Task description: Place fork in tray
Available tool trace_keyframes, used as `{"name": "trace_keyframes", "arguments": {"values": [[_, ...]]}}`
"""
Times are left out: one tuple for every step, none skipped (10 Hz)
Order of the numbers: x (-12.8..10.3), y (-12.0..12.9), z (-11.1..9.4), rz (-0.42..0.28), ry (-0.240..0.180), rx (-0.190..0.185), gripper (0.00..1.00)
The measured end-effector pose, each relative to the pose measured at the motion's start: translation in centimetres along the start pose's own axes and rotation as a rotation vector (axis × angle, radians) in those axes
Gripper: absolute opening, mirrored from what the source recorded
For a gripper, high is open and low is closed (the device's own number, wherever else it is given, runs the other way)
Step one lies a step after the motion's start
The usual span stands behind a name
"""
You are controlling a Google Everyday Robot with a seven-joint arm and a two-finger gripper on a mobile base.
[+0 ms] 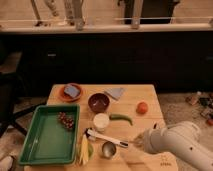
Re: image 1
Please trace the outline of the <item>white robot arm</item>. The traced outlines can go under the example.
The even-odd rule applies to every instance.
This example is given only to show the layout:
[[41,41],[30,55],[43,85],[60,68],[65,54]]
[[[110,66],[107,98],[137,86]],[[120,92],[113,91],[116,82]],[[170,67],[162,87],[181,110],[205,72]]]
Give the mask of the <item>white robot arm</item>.
[[199,143],[200,128],[182,121],[138,134],[133,144],[149,154],[170,152],[199,171],[213,171],[213,152]]

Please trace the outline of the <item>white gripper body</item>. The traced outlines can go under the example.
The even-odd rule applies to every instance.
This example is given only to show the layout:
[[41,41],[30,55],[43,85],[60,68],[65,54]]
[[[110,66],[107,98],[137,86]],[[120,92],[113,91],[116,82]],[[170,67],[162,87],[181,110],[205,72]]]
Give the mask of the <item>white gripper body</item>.
[[133,140],[133,145],[141,151],[153,153],[154,149],[151,145],[151,133],[151,130],[145,130],[144,132],[138,134]]

